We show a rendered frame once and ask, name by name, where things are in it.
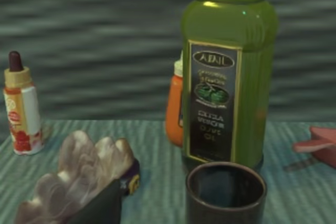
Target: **olive oil bottle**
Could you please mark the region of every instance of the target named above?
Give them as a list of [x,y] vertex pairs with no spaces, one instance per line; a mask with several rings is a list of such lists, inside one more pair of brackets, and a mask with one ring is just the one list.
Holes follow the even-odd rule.
[[263,158],[278,19],[266,0],[194,0],[182,18],[187,169]]

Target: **dropper cap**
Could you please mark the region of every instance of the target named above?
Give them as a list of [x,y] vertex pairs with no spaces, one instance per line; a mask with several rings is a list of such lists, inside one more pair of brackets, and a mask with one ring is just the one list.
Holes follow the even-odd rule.
[[9,53],[9,68],[5,70],[7,88],[24,88],[31,85],[30,70],[22,65],[21,55],[17,51]]
[[181,51],[180,59],[174,64],[174,75],[183,77],[183,51]]

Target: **blurry backdrop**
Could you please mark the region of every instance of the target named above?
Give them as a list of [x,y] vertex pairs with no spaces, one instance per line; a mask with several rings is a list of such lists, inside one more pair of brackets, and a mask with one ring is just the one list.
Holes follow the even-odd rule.
[[[44,118],[163,120],[190,1],[0,0],[1,71],[21,52]],[[336,0],[269,1],[280,18],[269,118],[336,121]]]

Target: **cup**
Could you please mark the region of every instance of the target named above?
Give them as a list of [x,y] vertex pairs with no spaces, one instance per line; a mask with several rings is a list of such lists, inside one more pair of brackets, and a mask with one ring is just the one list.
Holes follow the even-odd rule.
[[186,178],[187,224],[261,224],[267,186],[254,170],[210,162]]

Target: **tablecloth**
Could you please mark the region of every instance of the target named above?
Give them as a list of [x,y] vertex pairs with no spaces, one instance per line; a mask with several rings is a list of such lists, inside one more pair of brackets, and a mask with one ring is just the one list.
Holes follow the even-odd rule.
[[[268,184],[264,224],[333,224],[336,219],[336,170],[292,143],[308,139],[309,125],[336,123],[268,122],[262,175]],[[36,180],[57,169],[58,150],[74,130],[94,141],[126,137],[141,163],[141,186],[123,201],[121,224],[184,224],[185,174],[180,149],[166,139],[159,121],[46,121],[51,135],[34,156],[13,153],[10,138],[0,146],[0,224],[14,222],[18,204],[30,199]]]

